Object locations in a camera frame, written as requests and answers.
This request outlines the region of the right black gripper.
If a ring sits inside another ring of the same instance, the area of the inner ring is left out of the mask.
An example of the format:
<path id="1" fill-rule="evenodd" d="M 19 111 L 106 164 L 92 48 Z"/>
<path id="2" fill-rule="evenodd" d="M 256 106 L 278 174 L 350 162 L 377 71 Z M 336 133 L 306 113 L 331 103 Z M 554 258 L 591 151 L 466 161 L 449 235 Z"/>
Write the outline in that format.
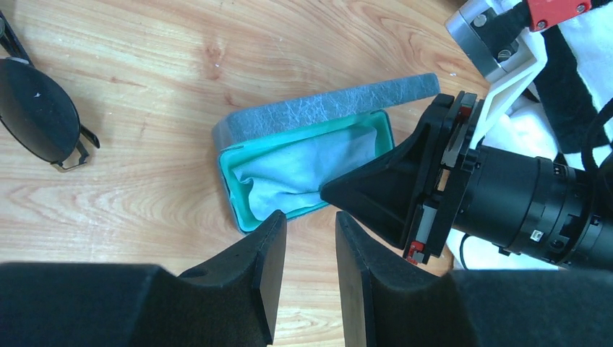
<path id="1" fill-rule="evenodd" d="M 483 103 L 439 94 L 403 142 L 327 184 L 320 197 L 414 264 L 440 255 L 452 229 L 502 254 L 559 267 L 612 269 L 612 158 L 583 169 L 476 139 Z"/>

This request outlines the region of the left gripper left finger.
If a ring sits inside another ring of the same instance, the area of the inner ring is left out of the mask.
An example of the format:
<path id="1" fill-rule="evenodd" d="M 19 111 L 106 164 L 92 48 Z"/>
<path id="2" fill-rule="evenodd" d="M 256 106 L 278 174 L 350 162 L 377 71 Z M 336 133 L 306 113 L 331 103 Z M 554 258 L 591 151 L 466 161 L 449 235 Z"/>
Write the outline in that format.
<path id="1" fill-rule="evenodd" d="M 159 265 L 1 265 L 3 346 L 268 346 L 286 216 L 181 275 Z"/>

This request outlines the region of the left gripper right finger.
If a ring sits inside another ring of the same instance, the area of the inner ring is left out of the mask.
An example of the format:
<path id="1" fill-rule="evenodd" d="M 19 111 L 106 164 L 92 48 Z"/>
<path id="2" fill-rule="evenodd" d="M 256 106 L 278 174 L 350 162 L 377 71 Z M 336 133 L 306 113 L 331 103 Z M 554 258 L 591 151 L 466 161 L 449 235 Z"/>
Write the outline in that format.
<path id="1" fill-rule="evenodd" d="M 610 346 L 612 274 L 452 270 L 436 276 L 335 220 L 347 346 Z"/>

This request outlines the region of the light blue cleaning cloth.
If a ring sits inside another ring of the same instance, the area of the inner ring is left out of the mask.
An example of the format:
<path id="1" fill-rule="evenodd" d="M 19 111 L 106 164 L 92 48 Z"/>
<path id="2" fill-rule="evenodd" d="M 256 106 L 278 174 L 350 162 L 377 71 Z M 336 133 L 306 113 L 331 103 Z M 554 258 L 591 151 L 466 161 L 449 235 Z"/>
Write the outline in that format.
<path id="1" fill-rule="evenodd" d="M 251 187 L 247 201 L 254 217 L 292 213 L 322 203 L 323 185 L 375 159 L 376 138 L 377 130 L 368 126 L 328 132 L 249 160 L 233 174 Z"/>

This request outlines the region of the grey glasses case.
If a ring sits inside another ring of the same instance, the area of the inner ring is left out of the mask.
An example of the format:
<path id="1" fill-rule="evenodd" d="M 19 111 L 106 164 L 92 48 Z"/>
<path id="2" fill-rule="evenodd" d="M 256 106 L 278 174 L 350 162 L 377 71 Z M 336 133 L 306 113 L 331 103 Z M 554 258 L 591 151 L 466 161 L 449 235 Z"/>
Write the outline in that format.
<path id="1" fill-rule="evenodd" d="M 440 91 L 433 73 L 401 77 L 234 111 L 211 131 L 236 228 L 272 212 L 290 219 L 325 206 L 324 184 L 395 145 L 387 110 Z"/>

